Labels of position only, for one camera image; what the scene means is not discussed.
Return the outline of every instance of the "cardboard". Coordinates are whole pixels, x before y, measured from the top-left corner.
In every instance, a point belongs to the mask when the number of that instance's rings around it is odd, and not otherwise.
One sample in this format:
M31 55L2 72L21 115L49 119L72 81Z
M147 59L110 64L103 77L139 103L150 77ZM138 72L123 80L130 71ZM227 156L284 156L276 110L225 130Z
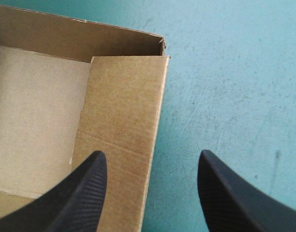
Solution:
M98 231L141 230L164 49L157 35L0 6L0 217L102 150Z

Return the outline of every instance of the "teal floor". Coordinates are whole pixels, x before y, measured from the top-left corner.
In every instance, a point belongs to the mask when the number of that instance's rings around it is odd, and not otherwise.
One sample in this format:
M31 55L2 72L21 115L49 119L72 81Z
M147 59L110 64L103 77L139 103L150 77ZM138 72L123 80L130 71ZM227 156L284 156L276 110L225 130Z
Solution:
M296 0L0 0L164 35L171 55L143 232L207 232L199 152L296 209Z

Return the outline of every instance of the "box flap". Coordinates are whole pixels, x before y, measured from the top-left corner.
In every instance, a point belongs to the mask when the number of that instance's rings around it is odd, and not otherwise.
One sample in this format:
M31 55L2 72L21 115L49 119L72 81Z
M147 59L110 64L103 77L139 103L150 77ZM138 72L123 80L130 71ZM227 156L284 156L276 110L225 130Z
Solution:
M164 52L161 36L0 5L0 45L90 62Z
M37 198L66 177L90 64L0 46L0 190Z
M73 168L91 152L108 160L98 231L141 229L169 57L94 57Z

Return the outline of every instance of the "textured rubber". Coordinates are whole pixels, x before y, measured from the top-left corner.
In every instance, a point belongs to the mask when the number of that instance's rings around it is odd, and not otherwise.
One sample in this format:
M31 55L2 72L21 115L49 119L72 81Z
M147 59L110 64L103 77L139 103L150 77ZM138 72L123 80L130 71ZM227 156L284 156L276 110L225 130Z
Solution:
M96 151L42 197L1 218L0 232L95 232L106 187L106 156Z
M210 232L296 232L296 211L265 195L203 150L198 191Z

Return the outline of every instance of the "floor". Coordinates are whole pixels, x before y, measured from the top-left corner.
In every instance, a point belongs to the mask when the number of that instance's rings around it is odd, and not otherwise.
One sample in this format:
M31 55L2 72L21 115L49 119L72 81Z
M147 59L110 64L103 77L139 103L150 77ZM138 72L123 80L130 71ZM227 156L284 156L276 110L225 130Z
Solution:
M211 149L296 209L296 0L0 0L164 35L171 55L143 232L206 232Z

